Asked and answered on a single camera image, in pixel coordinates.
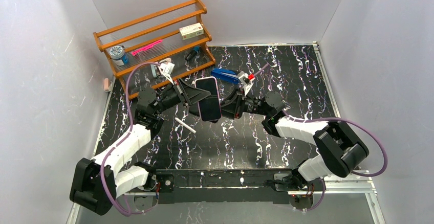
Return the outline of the black cased phone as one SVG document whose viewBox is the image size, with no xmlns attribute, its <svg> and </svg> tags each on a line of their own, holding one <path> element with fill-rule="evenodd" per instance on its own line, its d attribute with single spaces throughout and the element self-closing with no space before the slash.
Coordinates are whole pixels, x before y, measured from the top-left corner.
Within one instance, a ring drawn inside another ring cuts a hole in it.
<svg viewBox="0 0 434 224">
<path fill-rule="evenodd" d="M 221 111 L 219 109 L 215 108 L 205 108 L 200 106 L 198 104 L 192 105 L 189 108 L 189 113 L 191 115 L 199 117 L 203 122 L 211 122 L 216 123 L 221 117 Z"/>
</svg>

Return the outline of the pink phone case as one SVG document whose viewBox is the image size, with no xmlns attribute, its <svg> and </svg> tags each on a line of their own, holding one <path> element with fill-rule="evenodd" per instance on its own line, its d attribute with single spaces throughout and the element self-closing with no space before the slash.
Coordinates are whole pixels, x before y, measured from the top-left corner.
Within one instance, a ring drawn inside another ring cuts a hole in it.
<svg viewBox="0 0 434 224">
<path fill-rule="evenodd" d="M 210 95 L 198 102 L 199 115 L 204 122 L 217 122 L 221 117 L 221 105 L 218 91 L 218 84 L 215 77 L 196 79 L 196 88 L 210 92 Z"/>
</svg>

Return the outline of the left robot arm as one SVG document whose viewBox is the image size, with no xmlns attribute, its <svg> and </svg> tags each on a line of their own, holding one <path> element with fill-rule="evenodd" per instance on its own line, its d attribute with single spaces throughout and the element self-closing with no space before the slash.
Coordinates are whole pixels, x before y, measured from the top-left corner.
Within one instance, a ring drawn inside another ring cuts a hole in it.
<svg viewBox="0 0 434 224">
<path fill-rule="evenodd" d="M 158 134 L 164 123 L 162 112 L 178 104 L 195 105 L 210 95 L 182 79 L 169 84 L 161 94 L 151 87 L 140 91 L 130 129 L 103 152 L 76 164 L 70 201 L 98 215 L 106 214 L 112 207 L 124 216 L 133 215 L 135 212 L 129 206 L 122 207 L 117 198 L 145 186 L 152 171 L 145 163 L 136 163 L 126 170 L 124 165 Z"/>
</svg>

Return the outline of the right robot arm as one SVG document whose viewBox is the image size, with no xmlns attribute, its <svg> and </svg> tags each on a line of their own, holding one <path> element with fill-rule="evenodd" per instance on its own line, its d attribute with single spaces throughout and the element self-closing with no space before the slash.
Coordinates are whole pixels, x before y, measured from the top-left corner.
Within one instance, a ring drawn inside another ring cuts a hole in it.
<svg viewBox="0 0 434 224">
<path fill-rule="evenodd" d="M 293 138 L 313 144 L 318 155 L 306 159 L 292 169 L 287 182 L 301 187 L 317 178 L 329 175 L 347 177 L 369 155 L 368 147 L 347 122 L 337 118 L 324 121 L 297 120 L 284 113 L 285 104 L 278 92 L 268 92 L 263 98 L 245 96 L 237 88 L 221 102 L 223 117 L 239 119 L 242 114 L 264 115 L 264 130 L 280 138 Z"/>
</svg>

